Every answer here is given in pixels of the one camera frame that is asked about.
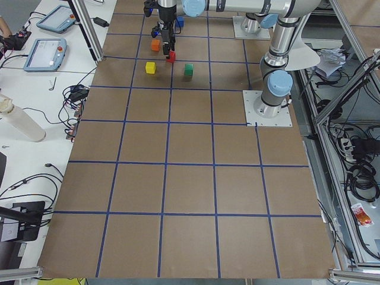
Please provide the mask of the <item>red wooden block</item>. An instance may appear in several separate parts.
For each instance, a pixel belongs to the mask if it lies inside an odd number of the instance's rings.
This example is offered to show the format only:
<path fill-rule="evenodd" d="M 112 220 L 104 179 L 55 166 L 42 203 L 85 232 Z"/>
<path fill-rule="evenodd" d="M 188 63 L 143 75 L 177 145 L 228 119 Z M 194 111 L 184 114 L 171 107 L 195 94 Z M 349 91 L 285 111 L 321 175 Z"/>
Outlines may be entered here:
<path fill-rule="evenodd" d="M 169 56 L 166 57 L 166 62 L 174 63 L 176 61 L 176 52 L 171 50 L 169 52 Z"/>

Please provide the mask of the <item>blue wooden block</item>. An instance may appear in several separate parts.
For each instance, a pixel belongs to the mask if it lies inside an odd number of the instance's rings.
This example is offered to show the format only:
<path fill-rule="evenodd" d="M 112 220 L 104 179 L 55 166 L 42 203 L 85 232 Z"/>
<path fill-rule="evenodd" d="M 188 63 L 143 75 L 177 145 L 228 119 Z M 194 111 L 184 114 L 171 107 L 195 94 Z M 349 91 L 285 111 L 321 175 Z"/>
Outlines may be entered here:
<path fill-rule="evenodd" d="M 177 16 L 175 26 L 177 28 L 182 28 L 184 26 L 184 18 L 182 16 Z"/>

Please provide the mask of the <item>yellow wooden block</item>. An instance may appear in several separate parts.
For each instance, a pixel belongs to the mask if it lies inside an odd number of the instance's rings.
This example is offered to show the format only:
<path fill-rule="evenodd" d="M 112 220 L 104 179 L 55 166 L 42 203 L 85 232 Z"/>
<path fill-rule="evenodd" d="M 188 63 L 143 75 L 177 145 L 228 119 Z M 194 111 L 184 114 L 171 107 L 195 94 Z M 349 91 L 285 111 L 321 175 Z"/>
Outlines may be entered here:
<path fill-rule="evenodd" d="M 156 73 L 156 63 L 155 62 L 146 62 L 145 72 L 147 74 L 155 74 Z"/>

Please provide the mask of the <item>green wooden block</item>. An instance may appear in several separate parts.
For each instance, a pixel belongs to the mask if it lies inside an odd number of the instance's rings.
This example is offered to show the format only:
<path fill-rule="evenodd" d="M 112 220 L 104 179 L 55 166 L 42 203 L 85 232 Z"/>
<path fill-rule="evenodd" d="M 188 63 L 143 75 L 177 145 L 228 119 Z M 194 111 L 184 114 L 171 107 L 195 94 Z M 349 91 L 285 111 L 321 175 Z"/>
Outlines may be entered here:
<path fill-rule="evenodd" d="M 188 77 L 192 77 L 194 74 L 194 65 L 193 64 L 185 64 L 184 75 Z"/>

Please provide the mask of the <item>stack of white papers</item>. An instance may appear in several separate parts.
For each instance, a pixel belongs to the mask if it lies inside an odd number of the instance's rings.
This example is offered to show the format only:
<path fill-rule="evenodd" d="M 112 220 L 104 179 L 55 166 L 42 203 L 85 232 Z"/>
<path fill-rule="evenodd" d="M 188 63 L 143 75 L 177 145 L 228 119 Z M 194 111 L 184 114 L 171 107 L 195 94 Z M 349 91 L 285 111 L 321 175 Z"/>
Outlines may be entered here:
<path fill-rule="evenodd" d="M 316 73 L 324 78 L 330 77 L 346 63 L 346 56 L 339 47 L 321 49 L 317 51 L 317 54 L 320 57 L 320 62 L 316 66 Z"/>

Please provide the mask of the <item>black power adapter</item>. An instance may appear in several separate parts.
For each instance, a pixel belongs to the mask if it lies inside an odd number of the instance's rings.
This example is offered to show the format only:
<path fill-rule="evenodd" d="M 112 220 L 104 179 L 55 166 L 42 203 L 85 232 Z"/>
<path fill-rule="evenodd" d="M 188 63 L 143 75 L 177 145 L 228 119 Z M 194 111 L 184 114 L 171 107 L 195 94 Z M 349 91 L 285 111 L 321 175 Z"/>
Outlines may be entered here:
<path fill-rule="evenodd" d="M 93 21 L 94 21 L 95 24 L 97 24 L 100 27 L 109 27 L 109 22 L 106 21 L 106 20 L 104 20 L 104 19 L 102 19 L 102 18 L 94 17 Z"/>

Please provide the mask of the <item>far teach pendant tablet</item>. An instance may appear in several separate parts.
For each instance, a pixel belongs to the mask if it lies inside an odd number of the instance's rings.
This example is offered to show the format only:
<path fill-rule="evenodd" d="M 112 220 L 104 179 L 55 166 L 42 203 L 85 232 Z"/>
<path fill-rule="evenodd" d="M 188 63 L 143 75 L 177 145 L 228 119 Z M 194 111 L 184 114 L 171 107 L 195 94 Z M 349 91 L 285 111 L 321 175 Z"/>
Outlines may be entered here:
<path fill-rule="evenodd" d="M 63 33 L 76 22 L 76 18 L 69 6 L 59 5 L 44 16 L 36 26 L 40 29 Z"/>

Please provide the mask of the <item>teach pendant tablet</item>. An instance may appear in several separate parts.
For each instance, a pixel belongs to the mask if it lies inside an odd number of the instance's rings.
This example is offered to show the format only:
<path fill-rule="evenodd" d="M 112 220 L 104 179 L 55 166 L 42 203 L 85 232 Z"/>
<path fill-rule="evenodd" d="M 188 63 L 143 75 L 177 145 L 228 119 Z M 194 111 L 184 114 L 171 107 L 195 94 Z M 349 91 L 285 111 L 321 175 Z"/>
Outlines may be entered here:
<path fill-rule="evenodd" d="M 76 18 L 69 6 L 59 5 L 44 16 L 36 26 L 40 29 L 63 33 L 76 22 Z"/>
<path fill-rule="evenodd" d="M 23 66 L 26 72 L 54 72 L 61 66 L 67 50 L 64 38 L 36 39 Z"/>

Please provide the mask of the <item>near teach pendant tablet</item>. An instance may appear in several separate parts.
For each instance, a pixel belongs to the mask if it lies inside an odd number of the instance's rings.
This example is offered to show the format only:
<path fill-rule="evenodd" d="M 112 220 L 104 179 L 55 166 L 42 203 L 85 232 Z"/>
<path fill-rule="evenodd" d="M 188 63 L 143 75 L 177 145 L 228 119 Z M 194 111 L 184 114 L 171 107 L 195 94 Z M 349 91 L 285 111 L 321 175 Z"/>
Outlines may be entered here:
<path fill-rule="evenodd" d="M 54 72 L 61 66 L 67 50 L 64 38 L 36 39 L 23 66 L 26 72 Z"/>

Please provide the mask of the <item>allen key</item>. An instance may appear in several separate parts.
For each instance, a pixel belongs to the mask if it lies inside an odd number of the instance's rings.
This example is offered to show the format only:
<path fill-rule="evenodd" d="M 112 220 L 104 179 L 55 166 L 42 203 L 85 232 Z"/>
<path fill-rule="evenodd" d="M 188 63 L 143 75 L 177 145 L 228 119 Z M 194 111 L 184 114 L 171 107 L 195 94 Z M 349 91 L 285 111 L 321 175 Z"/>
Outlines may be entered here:
<path fill-rule="evenodd" d="M 50 87 L 48 88 L 49 91 L 53 91 L 55 89 L 57 77 L 54 78 L 54 80 L 50 80 Z"/>

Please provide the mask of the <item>brown paper table mat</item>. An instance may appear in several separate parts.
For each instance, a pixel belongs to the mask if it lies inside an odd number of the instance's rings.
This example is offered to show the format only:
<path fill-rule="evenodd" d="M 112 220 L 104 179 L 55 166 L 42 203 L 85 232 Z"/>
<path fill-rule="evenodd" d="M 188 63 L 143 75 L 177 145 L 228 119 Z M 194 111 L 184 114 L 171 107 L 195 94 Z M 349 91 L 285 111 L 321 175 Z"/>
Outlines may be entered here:
<path fill-rule="evenodd" d="M 324 278 L 335 266 L 298 125 L 246 124 L 242 92 L 263 88 L 270 43 L 236 39 L 232 17 L 185 18 L 171 64 L 150 47 L 156 15 L 116 3 L 45 278 Z"/>

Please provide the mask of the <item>white cardboard tube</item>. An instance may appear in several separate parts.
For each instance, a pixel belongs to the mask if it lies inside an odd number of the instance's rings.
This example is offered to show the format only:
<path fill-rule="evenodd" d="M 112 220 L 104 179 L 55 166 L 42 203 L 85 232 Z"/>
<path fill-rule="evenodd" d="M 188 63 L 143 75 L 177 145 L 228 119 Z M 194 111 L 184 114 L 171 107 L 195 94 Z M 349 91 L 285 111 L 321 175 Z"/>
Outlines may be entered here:
<path fill-rule="evenodd" d="M 46 131 L 26 112 L 15 105 L 11 98 L 1 94 L 1 116 L 27 138 L 40 142 L 46 137 Z"/>

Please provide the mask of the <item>white power strip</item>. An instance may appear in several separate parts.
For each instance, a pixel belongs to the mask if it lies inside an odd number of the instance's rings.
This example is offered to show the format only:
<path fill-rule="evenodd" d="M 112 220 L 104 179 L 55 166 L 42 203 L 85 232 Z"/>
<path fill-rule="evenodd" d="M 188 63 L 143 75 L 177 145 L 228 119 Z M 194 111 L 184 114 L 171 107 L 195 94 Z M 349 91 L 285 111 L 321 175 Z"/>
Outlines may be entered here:
<path fill-rule="evenodd" d="M 338 139 L 338 144 L 344 159 L 349 163 L 356 163 L 356 159 L 353 157 L 354 147 L 351 140 L 349 138 L 341 137 Z"/>

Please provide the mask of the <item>red snack packet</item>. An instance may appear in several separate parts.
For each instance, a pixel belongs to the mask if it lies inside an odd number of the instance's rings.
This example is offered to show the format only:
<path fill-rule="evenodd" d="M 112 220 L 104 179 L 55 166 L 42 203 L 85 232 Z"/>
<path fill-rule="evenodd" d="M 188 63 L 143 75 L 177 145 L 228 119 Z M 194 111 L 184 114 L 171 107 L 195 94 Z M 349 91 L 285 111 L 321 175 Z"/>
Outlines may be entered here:
<path fill-rule="evenodd" d="M 361 203 L 352 205 L 351 210 L 361 226 L 369 227 L 373 224 L 372 219 L 368 216 Z"/>

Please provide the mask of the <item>aluminium frame post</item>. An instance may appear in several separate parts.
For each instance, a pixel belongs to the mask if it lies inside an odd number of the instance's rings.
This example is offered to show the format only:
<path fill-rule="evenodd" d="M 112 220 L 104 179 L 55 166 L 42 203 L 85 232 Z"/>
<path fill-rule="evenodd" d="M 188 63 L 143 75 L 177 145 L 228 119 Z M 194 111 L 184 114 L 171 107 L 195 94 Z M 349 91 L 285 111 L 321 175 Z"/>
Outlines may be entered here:
<path fill-rule="evenodd" d="M 91 57 L 95 62 L 101 62 L 104 59 L 104 52 L 91 22 L 91 18 L 84 1 L 67 0 L 67 2 L 76 19 L 76 22 L 79 24 Z"/>

